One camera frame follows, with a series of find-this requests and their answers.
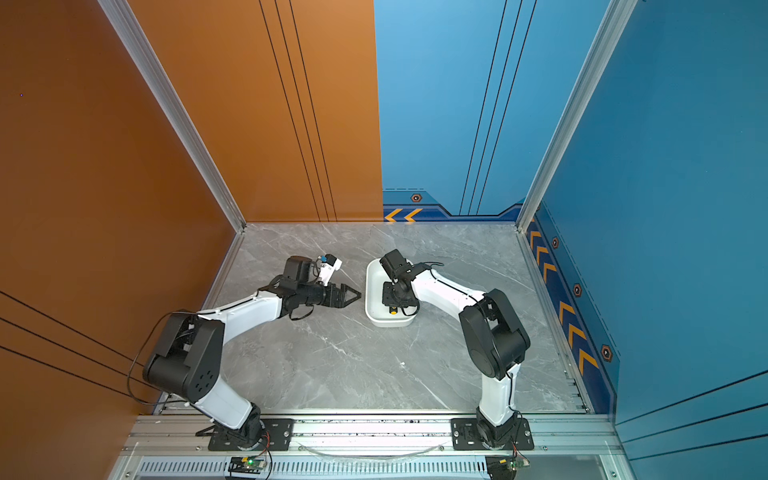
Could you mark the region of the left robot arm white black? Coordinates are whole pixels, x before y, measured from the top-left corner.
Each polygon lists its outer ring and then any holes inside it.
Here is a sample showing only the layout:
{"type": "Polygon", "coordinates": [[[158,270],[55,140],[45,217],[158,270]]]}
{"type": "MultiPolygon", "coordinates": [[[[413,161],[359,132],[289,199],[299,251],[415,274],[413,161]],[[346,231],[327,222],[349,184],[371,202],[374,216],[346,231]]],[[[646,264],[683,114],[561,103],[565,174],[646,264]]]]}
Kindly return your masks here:
{"type": "Polygon", "coordinates": [[[209,417],[207,432],[231,447],[258,448],[265,436],[260,408],[223,379],[223,348],[263,324],[304,319],[293,314],[299,307],[343,309],[361,299],[360,291],[331,281],[341,264],[331,254],[291,256],[281,274],[244,299],[206,311],[172,313],[143,368],[144,381],[209,417]]]}

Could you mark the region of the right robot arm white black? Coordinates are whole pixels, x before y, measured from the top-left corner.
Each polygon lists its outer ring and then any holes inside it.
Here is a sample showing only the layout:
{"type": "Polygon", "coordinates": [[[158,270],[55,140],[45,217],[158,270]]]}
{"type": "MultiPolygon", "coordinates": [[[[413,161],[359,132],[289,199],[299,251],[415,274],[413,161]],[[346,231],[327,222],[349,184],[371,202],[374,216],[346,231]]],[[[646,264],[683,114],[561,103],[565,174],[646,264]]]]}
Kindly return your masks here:
{"type": "Polygon", "coordinates": [[[414,316],[427,303],[458,320],[468,355],[482,374],[478,435],[490,449],[513,443],[522,425],[515,404],[517,380],[531,339],[507,295],[460,285],[436,271],[438,262],[412,263],[397,249],[379,264],[385,274],[381,304],[390,313],[414,316]]]}

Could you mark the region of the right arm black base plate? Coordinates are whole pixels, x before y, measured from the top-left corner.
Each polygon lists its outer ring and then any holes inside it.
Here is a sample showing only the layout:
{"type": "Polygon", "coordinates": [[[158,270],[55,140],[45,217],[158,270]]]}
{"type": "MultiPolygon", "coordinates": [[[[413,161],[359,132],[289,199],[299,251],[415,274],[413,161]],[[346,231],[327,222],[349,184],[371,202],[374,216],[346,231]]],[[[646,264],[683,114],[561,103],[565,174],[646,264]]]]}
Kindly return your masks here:
{"type": "Polygon", "coordinates": [[[513,416],[501,426],[494,426],[483,418],[453,418],[450,421],[453,449],[532,451],[535,448],[529,422],[522,416],[513,416]]]}

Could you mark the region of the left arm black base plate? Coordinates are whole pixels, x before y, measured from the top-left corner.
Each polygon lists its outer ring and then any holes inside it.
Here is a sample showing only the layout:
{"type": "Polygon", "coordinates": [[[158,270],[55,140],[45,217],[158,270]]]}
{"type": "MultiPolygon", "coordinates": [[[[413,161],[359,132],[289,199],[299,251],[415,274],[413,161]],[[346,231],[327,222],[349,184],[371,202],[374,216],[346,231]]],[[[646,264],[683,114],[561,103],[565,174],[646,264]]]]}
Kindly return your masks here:
{"type": "Polygon", "coordinates": [[[211,427],[208,450],[243,451],[258,453],[265,448],[270,452],[285,452],[289,450],[295,421],[291,418],[266,418],[258,424],[253,424],[255,434],[246,434],[244,429],[232,431],[221,425],[211,427]]]}

